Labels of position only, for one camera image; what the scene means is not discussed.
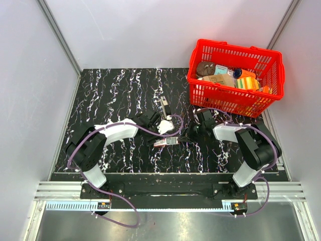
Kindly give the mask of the staple box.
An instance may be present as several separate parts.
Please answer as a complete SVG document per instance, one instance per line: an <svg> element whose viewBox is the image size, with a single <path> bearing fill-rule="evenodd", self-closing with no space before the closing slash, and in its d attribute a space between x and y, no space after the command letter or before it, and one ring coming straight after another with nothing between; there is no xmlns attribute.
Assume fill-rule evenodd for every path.
<svg viewBox="0 0 321 241"><path fill-rule="evenodd" d="M164 147L179 144L178 137L167 137L162 140L156 141L154 147Z"/></svg>

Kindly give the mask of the black grey stapler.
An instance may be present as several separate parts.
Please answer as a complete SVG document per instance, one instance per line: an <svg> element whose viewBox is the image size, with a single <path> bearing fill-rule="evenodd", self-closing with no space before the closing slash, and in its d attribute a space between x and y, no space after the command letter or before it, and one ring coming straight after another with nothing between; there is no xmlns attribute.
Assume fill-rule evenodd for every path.
<svg viewBox="0 0 321 241"><path fill-rule="evenodd" d="M165 96L161 96L160 97L160 102L161 102L161 105L162 105L162 110L163 110L163 113L164 113L164 117L167 118L168 116L170 116L172 114L170 106L169 106L169 103L168 103L168 101L167 101Z"/></svg>

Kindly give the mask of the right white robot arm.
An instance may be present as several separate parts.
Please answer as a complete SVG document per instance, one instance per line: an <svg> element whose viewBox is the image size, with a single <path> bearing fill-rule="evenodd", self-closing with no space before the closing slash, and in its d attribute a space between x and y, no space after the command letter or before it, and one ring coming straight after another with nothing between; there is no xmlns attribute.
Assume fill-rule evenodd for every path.
<svg viewBox="0 0 321 241"><path fill-rule="evenodd" d="M254 124L234 124L230 119L217 123L211 114L211 108L196 111L196 120L189 122L187 128L178 138L179 142L193 143L200 136L217 141L237 143L244 162L233 174L228 193L239 199L246 193L246 187L258 179L266 169L272 168L282 149L263 122Z"/></svg>

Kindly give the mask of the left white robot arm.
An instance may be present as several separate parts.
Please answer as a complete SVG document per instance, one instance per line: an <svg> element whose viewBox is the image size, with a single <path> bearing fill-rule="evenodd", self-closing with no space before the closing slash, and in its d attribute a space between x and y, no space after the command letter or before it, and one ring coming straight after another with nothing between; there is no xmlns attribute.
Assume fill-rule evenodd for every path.
<svg viewBox="0 0 321 241"><path fill-rule="evenodd" d="M122 121L104 125L82 124L69 140L65 153L69 158L67 167L78 170L92 185L91 193L97 198L107 196L107 179L99 167L104 148L114 142L142 135L148 142L156 139L161 115L156 111L138 113Z"/></svg>

